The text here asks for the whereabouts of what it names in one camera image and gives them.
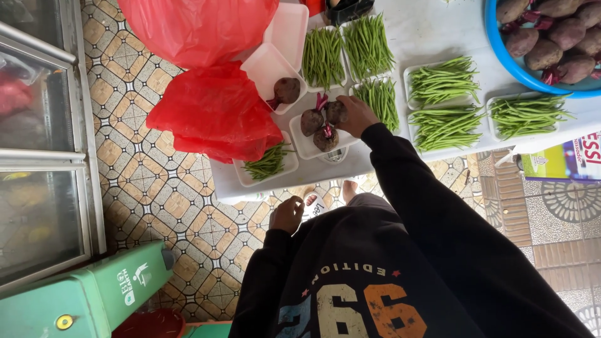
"digital scale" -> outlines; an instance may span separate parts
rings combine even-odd
[[[346,158],[346,155],[349,153],[349,148],[340,148],[338,150],[334,150],[333,152],[329,152],[323,156],[320,156],[319,159],[327,164],[335,165],[339,164]]]

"foot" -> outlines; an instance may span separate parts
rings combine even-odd
[[[316,195],[310,195],[310,196],[307,198],[307,201],[305,202],[305,204],[306,204],[307,206],[310,206],[311,204],[313,204],[313,202],[315,202],[315,200],[317,200],[317,196],[316,196]]]
[[[357,188],[359,185],[357,182],[353,181],[344,181],[342,183],[342,198],[345,204],[349,204],[349,202],[353,199],[353,197],[357,196]]]

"black sweatshirt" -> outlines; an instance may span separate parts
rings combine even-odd
[[[251,257],[230,337],[592,337],[513,243],[384,124],[361,139],[397,214],[340,207]]]

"white table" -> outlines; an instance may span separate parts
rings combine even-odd
[[[471,55],[477,63],[481,90],[479,100],[485,104],[495,96],[517,94],[530,91],[517,82],[496,59],[484,30],[485,0],[378,0],[375,13],[384,13],[388,46],[395,55],[396,69],[392,78],[396,81],[397,109],[401,121],[401,130],[397,135],[409,139],[407,125],[407,107],[405,89],[402,81],[405,68],[420,64],[450,60],[461,55]],[[309,29],[324,26],[321,15],[309,19]],[[348,94],[348,88],[354,83],[349,78],[346,88],[332,90],[332,95]],[[272,114],[275,123],[289,131],[291,118],[315,105],[316,93],[308,93],[284,115]],[[568,100],[565,108],[577,112],[577,120],[562,123],[560,131],[532,137],[530,142],[521,142],[516,146],[512,140],[497,142],[490,135],[482,136],[480,142],[466,150],[449,149],[434,154],[422,155],[424,161],[436,161],[468,153],[482,152],[501,147],[516,146],[516,151],[535,152],[549,146],[601,130],[601,97],[594,99]],[[273,179],[250,188],[243,187],[238,181],[233,165],[225,165],[211,160],[213,180],[217,199],[223,203],[236,203],[244,195],[306,185],[324,180],[350,177],[373,171],[369,159],[370,149],[359,142],[350,147],[346,159],[337,165],[327,164],[317,158],[303,160],[294,173]]]

